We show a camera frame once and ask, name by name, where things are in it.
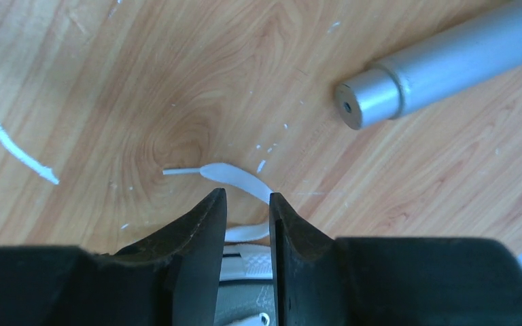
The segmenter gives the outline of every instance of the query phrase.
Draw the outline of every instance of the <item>aluminum tube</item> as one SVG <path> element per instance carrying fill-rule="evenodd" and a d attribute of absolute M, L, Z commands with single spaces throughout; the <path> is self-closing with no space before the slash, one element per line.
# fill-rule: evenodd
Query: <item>aluminum tube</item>
<path fill-rule="evenodd" d="M 522 65 L 522 0 L 441 32 L 369 66 L 335 90 L 345 123 L 396 119 Z"/>

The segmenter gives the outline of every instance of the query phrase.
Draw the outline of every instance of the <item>wooden surface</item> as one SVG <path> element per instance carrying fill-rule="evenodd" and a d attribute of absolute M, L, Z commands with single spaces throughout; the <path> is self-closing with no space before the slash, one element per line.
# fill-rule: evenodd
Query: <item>wooden surface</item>
<path fill-rule="evenodd" d="M 163 168 L 266 160 L 259 177 L 331 236 L 522 252 L 522 67 L 359 132 L 332 101 L 372 59 L 502 2 L 0 0 L 0 122 L 60 179 L 0 144 L 0 245 L 114 252 L 216 186 Z M 266 219 L 228 198 L 232 223 Z"/>

